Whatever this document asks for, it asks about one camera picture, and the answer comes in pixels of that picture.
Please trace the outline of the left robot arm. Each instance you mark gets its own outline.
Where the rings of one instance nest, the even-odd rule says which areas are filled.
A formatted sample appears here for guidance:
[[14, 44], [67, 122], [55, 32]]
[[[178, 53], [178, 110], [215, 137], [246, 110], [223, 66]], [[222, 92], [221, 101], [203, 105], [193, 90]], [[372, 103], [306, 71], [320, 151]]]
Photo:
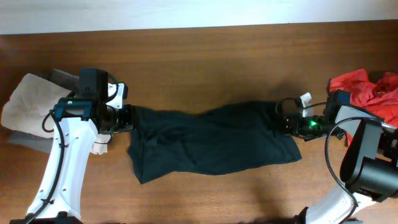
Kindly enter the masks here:
[[81, 191], [90, 151], [100, 134], [137, 128], [128, 87], [99, 69], [83, 69], [78, 85], [49, 111], [53, 142], [39, 190], [22, 219], [13, 223], [80, 223]]

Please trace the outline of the black t-shirt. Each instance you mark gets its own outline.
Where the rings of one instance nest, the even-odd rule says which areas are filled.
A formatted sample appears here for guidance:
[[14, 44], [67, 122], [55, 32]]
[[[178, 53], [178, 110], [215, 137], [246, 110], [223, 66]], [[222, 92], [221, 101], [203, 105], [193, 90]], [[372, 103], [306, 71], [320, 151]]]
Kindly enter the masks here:
[[272, 101], [224, 105], [200, 114], [137, 107], [127, 150], [141, 184], [171, 172], [225, 175], [301, 160]]

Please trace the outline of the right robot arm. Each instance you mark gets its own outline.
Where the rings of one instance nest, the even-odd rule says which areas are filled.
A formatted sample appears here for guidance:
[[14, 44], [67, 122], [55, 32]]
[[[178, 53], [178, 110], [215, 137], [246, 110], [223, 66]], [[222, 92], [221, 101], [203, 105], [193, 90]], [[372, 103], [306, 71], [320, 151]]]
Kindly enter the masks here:
[[[306, 93], [293, 98], [297, 110], [282, 111], [282, 102], [275, 112], [285, 119], [287, 133], [304, 141], [325, 138], [325, 161], [337, 183], [320, 202], [304, 208], [294, 216], [299, 224], [352, 223], [351, 217], [358, 211], [397, 198], [397, 128], [383, 118], [352, 105], [350, 93], [333, 91], [323, 102], [321, 116], [313, 113], [311, 95]], [[336, 174], [329, 157], [332, 136], [352, 136], [352, 141], [342, 160], [340, 173]]]

